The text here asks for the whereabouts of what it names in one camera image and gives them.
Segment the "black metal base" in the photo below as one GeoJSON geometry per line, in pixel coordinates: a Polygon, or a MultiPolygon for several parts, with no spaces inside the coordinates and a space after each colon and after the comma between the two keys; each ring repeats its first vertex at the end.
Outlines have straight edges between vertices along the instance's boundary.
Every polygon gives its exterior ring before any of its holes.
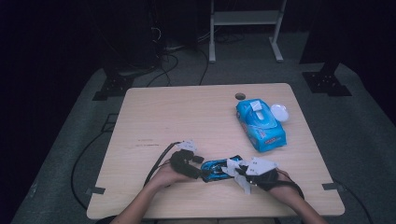
{"type": "Polygon", "coordinates": [[[125,93],[132,87],[134,78],[118,76],[107,77],[100,91],[93,96],[93,101],[105,101],[109,96],[125,96],[125,93]]]}
{"type": "Polygon", "coordinates": [[[335,75],[322,72],[303,72],[306,83],[313,93],[327,93],[329,96],[351,96],[346,86],[341,85],[335,75]]]}

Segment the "white metal frame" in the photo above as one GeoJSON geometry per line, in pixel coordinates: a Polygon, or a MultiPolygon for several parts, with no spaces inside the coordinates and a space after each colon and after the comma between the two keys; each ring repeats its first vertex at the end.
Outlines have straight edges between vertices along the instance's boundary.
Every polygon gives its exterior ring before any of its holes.
{"type": "Polygon", "coordinates": [[[276,61],[283,62],[282,54],[277,46],[280,24],[283,20],[287,0],[283,0],[280,10],[266,11],[215,11],[215,0],[211,1],[210,15],[210,42],[209,42],[209,61],[216,61],[215,53],[215,26],[217,25],[275,25],[274,36],[270,36],[270,44],[276,57],[276,61]]]}

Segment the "person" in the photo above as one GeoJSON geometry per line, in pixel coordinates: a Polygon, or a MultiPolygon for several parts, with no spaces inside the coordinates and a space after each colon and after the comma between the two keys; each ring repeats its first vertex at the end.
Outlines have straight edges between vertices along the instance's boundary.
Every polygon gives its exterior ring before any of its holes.
{"type": "MultiPolygon", "coordinates": [[[[289,174],[285,171],[278,170],[278,180],[291,181],[289,174]]],[[[170,186],[176,182],[186,181],[190,178],[175,172],[171,164],[166,161],[159,168],[154,177],[150,179],[143,187],[132,202],[117,215],[110,224],[137,224],[140,223],[155,194],[161,189],[170,186]]],[[[268,191],[277,200],[289,206],[305,224],[327,223],[318,212],[305,201],[298,191],[290,186],[276,186],[268,191]]]]}

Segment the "blue wipes package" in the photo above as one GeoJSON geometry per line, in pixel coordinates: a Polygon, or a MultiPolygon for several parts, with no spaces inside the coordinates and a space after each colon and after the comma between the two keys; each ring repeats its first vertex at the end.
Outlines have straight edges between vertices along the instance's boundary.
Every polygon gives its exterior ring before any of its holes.
{"type": "Polygon", "coordinates": [[[236,106],[239,119],[251,144],[260,152],[285,146],[286,134],[270,107],[261,99],[245,100],[236,106]]]}

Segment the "light wood surface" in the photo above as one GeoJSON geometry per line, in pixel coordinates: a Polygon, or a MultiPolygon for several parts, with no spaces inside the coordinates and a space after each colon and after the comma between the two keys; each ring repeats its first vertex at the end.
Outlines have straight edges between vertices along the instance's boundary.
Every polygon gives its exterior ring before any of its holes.
{"type": "MultiPolygon", "coordinates": [[[[301,187],[306,200],[323,216],[345,211],[336,190],[323,190],[332,183],[318,146],[288,84],[247,84],[199,87],[130,89],[125,95],[96,187],[89,218],[121,212],[142,189],[155,161],[173,142],[192,139],[195,153],[205,161],[240,155],[245,160],[263,157],[277,161],[301,187]],[[268,105],[285,105],[290,119],[282,123],[288,144],[268,152],[256,151],[248,141],[235,113],[242,92],[247,99],[261,98],[268,105]]],[[[169,151],[165,160],[178,149],[169,151]]],[[[232,180],[205,183],[202,179],[160,191],[146,218],[284,217],[295,216],[267,192],[252,187],[250,195],[232,180]]]]}

